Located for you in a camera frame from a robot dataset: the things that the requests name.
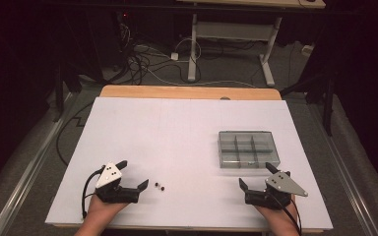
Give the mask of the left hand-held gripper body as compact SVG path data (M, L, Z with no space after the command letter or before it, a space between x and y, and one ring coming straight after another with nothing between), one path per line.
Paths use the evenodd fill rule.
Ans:
M96 195L109 204L133 203L139 200L138 189L123 188L120 185L122 172L113 162L108 162L95 184Z

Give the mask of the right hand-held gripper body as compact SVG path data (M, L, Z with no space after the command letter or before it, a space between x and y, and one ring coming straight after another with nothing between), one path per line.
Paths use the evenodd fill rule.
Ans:
M263 191L250 190L244 185L244 201L247 205L269 209L283 209L290 204L291 196L307 197L308 193L290 178L289 172L278 171L265 180Z

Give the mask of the clear plastic compartment box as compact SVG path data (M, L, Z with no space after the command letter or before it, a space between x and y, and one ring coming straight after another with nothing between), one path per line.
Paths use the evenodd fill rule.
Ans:
M273 134L269 131L220 131L221 168L265 168L281 163Z

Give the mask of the person's right hand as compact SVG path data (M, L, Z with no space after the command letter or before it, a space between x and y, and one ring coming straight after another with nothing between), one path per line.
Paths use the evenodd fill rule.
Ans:
M255 206L267 220L269 227L273 230L276 227L295 227L297 226L297 210L294 206L294 199L283 209L269 209L263 206Z

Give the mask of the person's left hand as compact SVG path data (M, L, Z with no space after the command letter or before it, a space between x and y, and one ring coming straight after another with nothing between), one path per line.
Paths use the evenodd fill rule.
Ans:
M91 226L106 227L128 204L104 203L98 196L92 196L85 223Z

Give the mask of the dark stand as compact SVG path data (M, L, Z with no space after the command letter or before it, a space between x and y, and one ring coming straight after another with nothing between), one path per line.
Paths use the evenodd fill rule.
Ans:
M58 63L54 69L54 80L56 104L54 121L58 122L64 113L64 87L67 87L69 92L77 93L82 90L82 86L75 68L66 62Z
M322 126L328 136L332 136L331 121L333 113L335 80L333 76L318 74L299 80L292 86L280 91L281 97L292 92L304 92L307 103L323 104Z

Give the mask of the white power strip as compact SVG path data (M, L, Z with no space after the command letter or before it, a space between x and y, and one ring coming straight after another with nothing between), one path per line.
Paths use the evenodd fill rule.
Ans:
M312 45L304 45L302 47L302 49L301 49L301 54L304 55L304 56L309 57L312 54L314 47L315 47L314 44L312 44Z

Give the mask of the dark device with red light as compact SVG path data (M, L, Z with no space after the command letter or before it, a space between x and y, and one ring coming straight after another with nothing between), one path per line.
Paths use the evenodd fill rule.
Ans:
M120 26L131 28L133 26L133 16L128 11L117 11L116 19Z

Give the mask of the metal floor rail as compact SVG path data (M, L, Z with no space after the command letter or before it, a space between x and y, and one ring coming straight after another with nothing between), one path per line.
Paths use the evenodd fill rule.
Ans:
M78 94L76 92L69 92L65 98L62 99L64 110L58 117L57 121L53 121L49 131L39 146L37 153L31 159L29 165L26 167L23 175L20 177L17 185L7 203L0 212L0 236L6 236L11 224L13 223L17 213L19 212L25 198L27 197L35 178L45 162L47 151L51 142L55 139L61 130L64 122L67 119L74 103L76 102Z
M343 157L341 156L333 138L328 135L322 124L322 118L319 114L319 109L316 105L309 105L309 110L313 121L316 123L318 130L320 131L326 144L328 145L332 157L331 162L333 163L334 169L339 176L343 189L346 192L348 201L353 208L354 214L359 221L364 235L378 236L378 228L373 221L367 204L363 196L358 191L355 181L352 179L349 171L347 170L346 164L343 161Z

